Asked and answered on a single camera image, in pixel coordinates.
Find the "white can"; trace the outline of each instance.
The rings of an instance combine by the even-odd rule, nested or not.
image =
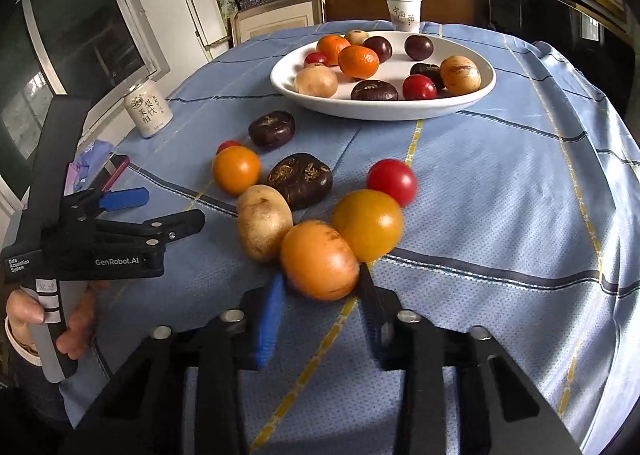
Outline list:
[[[174,117],[153,80],[132,86],[124,98],[124,107],[144,138],[158,133]]]
[[[422,0],[386,0],[394,30],[420,32]]]

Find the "sleeve cuff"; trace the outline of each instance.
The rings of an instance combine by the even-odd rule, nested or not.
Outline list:
[[[11,332],[11,326],[9,325],[8,317],[4,318],[4,332],[6,333],[7,339],[9,339],[9,343],[11,343],[11,346],[22,359],[25,359],[36,367],[42,366],[40,356],[31,354],[27,349],[25,349],[22,345],[20,345],[20,343],[16,341],[16,339],[14,338],[14,334]]]

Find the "person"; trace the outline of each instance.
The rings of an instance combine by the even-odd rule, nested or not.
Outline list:
[[[66,321],[67,330],[56,341],[58,350],[79,359],[90,348],[96,324],[97,291],[108,282],[91,282],[76,311]],[[42,363],[29,324],[41,324],[44,310],[21,289],[10,293],[6,302],[4,332],[10,344],[14,385],[0,390],[0,443],[7,453],[49,455],[57,453],[63,437],[71,429],[58,385],[42,374]]]

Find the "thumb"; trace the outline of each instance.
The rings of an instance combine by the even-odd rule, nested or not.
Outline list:
[[[9,295],[6,315],[12,328],[24,327],[27,323],[41,324],[44,321],[44,309],[21,289],[16,289]]]

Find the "blue tablecloth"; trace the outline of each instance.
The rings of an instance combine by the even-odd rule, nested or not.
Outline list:
[[[70,417],[80,419],[152,326],[202,326],[270,279],[241,250],[234,200],[210,181],[210,162],[220,142],[245,139],[252,120],[281,109],[296,118],[297,134],[261,156],[263,173],[299,151],[334,172],[328,198],[297,220],[328,218],[344,194],[364,187],[377,160],[412,159],[418,198],[404,210],[398,248],[376,263],[375,281],[437,326],[486,326],[584,453],[596,455],[640,395],[638,146],[606,97],[556,50],[467,26],[425,23],[422,31],[495,67],[494,91],[469,110],[368,122],[316,114],[274,92],[269,73],[281,56],[351,28],[390,24],[331,22],[253,38],[170,96],[175,117],[161,133],[145,140],[134,130],[118,146],[132,165],[114,188],[144,186],[151,198],[116,218],[196,207],[206,225],[168,247],[162,278],[115,283],[102,295],[92,354],[62,385]],[[274,358],[242,374],[247,437],[257,436],[265,454],[389,454],[400,379],[369,358],[351,301],[291,296]],[[447,388],[451,405],[450,374]],[[451,454],[456,414],[449,406]]]

